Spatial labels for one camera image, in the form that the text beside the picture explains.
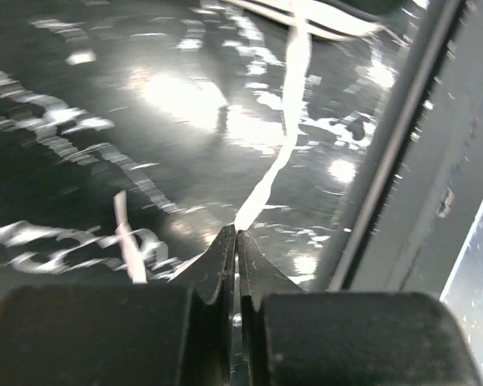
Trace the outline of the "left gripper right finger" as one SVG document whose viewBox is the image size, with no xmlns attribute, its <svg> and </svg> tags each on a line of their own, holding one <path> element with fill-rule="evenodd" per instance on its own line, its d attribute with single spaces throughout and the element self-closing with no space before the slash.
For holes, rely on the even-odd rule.
<svg viewBox="0 0 483 386">
<path fill-rule="evenodd" d="M 267 385 L 263 299 L 270 294 L 300 294 L 304 290 L 263 256 L 252 234 L 237 234 L 242 343 L 251 385 Z"/>
</svg>

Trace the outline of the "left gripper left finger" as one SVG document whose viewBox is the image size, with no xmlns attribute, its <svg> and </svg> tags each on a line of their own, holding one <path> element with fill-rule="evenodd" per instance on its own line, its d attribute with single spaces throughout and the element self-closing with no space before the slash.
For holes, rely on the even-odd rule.
<svg viewBox="0 0 483 386">
<path fill-rule="evenodd" d="M 224 226 L 171 282 L 168 385 L 229 384 L 235 252 L 235 227 Z"/>
</svg>

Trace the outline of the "white shoelace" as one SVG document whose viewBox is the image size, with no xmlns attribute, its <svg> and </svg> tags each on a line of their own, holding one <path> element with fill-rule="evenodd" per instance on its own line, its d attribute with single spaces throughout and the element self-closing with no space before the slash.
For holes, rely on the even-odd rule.
<svg viewBox="0 0 483 386">
<path fill-rule="evenodd" d="M 286 51 L 286 73 L 283 82 L 282 109 L 286 140 L 270 169 L 256 184 L 235 216 L 233 225 L 237 231 L 245 231 L 258 218 L 270 198 L 274 180 L 288 163 L 299 134 L 299 120 L 303 106 L 305 77 L 309 69 L 312 43 L 308 32 L 305 1 L 290 1 L 292 19 Z M 143 254 L 128 224 L 126 192 L 114 196 L 116 235 L 126 263 L 129 278 L 134 284 L 146 284 L 147 273 Z"/>
</svg>

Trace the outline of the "black white sneaker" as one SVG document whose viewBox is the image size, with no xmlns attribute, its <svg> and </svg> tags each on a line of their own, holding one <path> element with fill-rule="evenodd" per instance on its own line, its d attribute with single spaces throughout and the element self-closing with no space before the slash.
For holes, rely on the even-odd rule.
<svg viewBox="0 0 483 386">
<path fill-rule="evenodd" d="M 229 3 L 289 27 L 294 24 L 298 9 L 306 18 L 309 34 L 332 41 L 350 41 L 381 31 L 406 4 L 375 0 L 231 0 Z"/>
</svg>

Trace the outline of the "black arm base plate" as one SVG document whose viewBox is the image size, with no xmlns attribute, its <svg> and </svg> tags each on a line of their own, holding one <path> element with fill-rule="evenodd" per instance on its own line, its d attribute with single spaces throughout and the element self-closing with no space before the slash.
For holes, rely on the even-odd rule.
<svg viewBox="0 0 483 386">
<path fill-rule="evenodd" d="M 483 1 L 456 20 L 429 101 L 362 255 L 334 289 L 442 294 L 483 200 Z"/>
</svg>

